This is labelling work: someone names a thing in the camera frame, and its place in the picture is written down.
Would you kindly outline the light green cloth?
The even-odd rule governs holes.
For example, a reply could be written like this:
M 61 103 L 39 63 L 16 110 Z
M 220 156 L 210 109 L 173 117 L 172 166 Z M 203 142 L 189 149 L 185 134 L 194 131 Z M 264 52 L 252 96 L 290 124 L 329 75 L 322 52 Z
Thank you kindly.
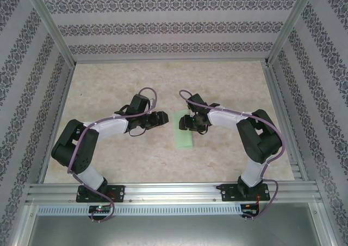
M 179 128 L 179 121 L 185 115 L 190 115 L 190 110 L 179 110 L 176 111 L 172 116 L 174 143 L 176 149 L 192 148 L 194 145 L 191 131 L 180 130 Z

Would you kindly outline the grey metal panel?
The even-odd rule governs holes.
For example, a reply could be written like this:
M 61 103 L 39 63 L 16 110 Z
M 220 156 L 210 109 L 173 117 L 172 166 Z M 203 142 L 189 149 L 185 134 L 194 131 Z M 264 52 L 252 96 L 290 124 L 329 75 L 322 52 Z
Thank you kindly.
M 17 246 L 339 246 L 321 204 L 279 203 L 261 217 L 120 215 L 101 224 L 86 216 L 35 209 Z

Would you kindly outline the aluminium frame crossbar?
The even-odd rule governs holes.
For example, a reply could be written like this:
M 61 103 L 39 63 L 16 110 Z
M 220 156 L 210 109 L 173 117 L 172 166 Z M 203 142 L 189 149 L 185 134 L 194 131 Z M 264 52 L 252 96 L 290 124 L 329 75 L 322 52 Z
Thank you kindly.
M 138 64 L 138 63 L 173 63 L 173 62 L 253 62 L 259 61 L 262 66 L 267 64 L 267 59 L 261 58 L 222 58 L 222 59 L 116 59 L 116 60 L 82 60 L 77 65 L 85 64 Z

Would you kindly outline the aluminium mounting rail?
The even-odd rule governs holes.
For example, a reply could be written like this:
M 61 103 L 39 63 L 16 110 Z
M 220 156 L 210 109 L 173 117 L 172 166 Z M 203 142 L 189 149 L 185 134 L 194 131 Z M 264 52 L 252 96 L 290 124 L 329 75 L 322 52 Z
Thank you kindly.
M 222 204 L 217 182 L 125 184 L 124 204 Z M 280 181 L 274 203 L 321 203 L 315 181 Z M 26 205 L 75 204 L 78 184 L 32 184 Z

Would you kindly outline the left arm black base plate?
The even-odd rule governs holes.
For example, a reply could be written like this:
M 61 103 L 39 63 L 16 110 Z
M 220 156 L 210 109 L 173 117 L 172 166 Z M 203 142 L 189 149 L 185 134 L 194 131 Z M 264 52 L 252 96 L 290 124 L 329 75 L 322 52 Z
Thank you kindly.
M 97 190 L 99 193 L 103 193 L 106 197 L 110 198 L 115 203 L 122 203 L 123 196 L 125 194 L 125 186 L 122 185 L 107 185 L 104 188 Z M 108 199 L 98 195 L 86 187 L 80 185 L 77 190 L 76 202 L 78 203 L 107 203 Z

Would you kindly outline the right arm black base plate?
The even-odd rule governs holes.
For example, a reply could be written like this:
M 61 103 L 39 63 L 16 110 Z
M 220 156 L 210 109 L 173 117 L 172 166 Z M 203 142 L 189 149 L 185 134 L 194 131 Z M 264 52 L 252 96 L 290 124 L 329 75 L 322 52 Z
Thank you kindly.
M 256 187 L 246 187 L 246 195 L 242 194 L 237 184 L 221 184 L 216 187 L 221 191 L 222 201 L 269 201 L 270 194 L 267 184 L 259 184 Z

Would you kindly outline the aluminium side rail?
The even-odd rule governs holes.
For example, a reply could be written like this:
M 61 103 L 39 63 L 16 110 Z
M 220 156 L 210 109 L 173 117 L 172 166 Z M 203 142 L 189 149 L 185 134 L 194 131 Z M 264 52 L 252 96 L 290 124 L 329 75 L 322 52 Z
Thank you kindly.
M 60 100 L 59 100 L 58 108 L 57 108 L 57 111 L 56 111 L 56 113 L 54 115 L 54 124 L 52 126 L 52 129 L 51 129 L 51 132 L 50 132 L 50 135 L 49 135 L 48 144 L 47 144 L 46 150 L 45 150 L 45 156 L 43 157 L 43 161 L 42 161 L 42 163 L 40 165 L 39 173 L 38 173 L 36 181 L 35 181 L 36 184 L 42 184 L 44 182 L 45 175 L 46 175 L 46 172 L 47 172 L 47 168 L 48 168 L 48 165 L 49 165 L 49 161 L 50 161 L 50 158 L 51 158 L 51 151 L 52 151 L 52 148 L 54 146 L 55 138 L 57 136 L 57 132 L 58 132 L 58 129 L 59 129 L 59 124 L 60 124 L 60 121 L 61 121 L 61 117 L 63 115 L 64 106 L 65 106 L 66 99 L 67 99 L 67 96 L 68 96 L 68 93 L 69 93 L 69 88 L 70 88 L 70 85 L 71 85 L 71 81 L 72 81 L 72 78 L 73 78 L 73 74 L 74 74 L 75 68 L 76 68 L 76 66 L 74 65 L 69 70 L 69 74 L 67 75 L 67 78 L 66 78 L 66 81 L 65 81 L 65 84 L 64 84 L 64 89 L 63 89 L 63 92 L 62 92 Z
M 278 87 L 276 77 L 273 73 L 272 68 L 270 68 L 266 62 L 262 61 L 261 64 L 264 72 L 264 77 L 270 92 L 270 97 L 274 105 L 279 127 L 285 139 L 286 152 L 290 164 L 297 167 L 296 170 L 293 170 L 294 178 L 295 180 L 308 181 L 309 177 L 305 170 L 300 150 L 296 143 L 296 138 L 290 124 L 285 103 Z

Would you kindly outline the aluminium frame post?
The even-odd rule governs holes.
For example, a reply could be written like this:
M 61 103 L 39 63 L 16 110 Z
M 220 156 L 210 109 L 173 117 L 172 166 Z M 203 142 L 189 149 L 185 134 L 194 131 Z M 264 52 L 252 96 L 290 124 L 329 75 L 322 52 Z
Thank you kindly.
M 267 57 L 267 65 L 270 67 L 276 60 L 279 52 L 281 51 L 285 41 L 287 40 L 291 30 L 295 26 L 297 20 L 299 19 L 301 12 L 305 8 L 309 0 L 296 0 L 294 6 L 286 19 L 276 41 L 274 42 L 271 51 Z
M 50 33 L 52 39 L 57 45 L 60 53 L 63 55 L 65 61 L 68 63 L 70 68 L 75 68 L 76 61 L 65 42 L 58 26 L 56 25 L 48 7 L 44 3 L 44 0 L 30 0 L 36 12 L 39 14 L 42 22 L 44 23 L 47 31 Z

